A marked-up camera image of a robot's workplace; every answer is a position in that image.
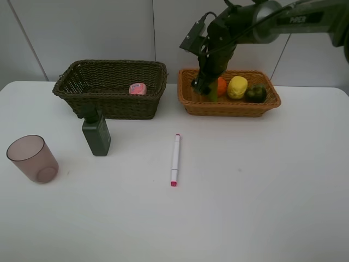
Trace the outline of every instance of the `yellow fruit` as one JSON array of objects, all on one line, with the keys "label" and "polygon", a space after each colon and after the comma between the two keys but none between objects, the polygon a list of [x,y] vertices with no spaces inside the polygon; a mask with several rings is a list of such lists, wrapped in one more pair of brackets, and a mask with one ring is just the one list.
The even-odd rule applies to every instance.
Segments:
[{"label": "yellow fruit", "polygon": [[242,76],[235,76],[228,85],[228,96],[231,99],[242,99],[247,89],[247,79]]}]

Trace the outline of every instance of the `toy fruit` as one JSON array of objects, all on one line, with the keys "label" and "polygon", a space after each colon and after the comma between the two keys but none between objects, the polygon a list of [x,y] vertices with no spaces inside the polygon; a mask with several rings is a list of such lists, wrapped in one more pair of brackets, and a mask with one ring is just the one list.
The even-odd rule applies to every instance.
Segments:
[{"label": "toy fruit", "polygon": [[247,79],[242,76],[235,76],[228,85],[228,96],[231,99],[242,99],[247,89]]},{"label": "toy fruit", "polygon": [[223,96],[227,92],[227,82],[224,78],[218,78],[217,95],[218,97]]},{"label": "toy fruit", "polygon": [[249,88],[245,93],[247,102],[264,103],[267,99],[267,90],[265,85],[259,84]]}]

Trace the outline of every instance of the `green fruit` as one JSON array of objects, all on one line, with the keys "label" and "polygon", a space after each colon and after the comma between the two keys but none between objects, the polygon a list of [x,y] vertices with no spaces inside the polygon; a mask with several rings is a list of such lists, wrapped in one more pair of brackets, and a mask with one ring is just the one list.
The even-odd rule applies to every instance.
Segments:
[{"label": "green fruit", "polygon": [[267,99],[266,86],[259,84],[247,89],[245,99],[250,103],[264,103]]}]

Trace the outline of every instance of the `marker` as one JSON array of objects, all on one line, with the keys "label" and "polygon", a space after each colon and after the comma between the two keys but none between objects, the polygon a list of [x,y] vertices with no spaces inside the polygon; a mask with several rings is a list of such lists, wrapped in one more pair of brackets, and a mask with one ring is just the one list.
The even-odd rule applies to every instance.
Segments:
[{"label": "marker", "polygon": [[171,169],[171,186],[177,186],[177,175],[178,175],[178,160],[179,160],[179,142],[180,135],[176,135],[174,140],[174,149],[173,149],[173,159],[172,159],[172,169]]}]

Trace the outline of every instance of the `plastic cup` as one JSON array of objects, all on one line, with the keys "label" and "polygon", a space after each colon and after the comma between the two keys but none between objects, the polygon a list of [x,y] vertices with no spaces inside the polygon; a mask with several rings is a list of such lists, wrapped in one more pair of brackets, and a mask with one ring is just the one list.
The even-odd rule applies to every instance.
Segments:
[{"label": "plastic cup", "polygon": [[8,159],[30,180],[48,183],[58,173],[58,163],[45,140],[38,135],[28,135],[14,141],[7,149]]}]

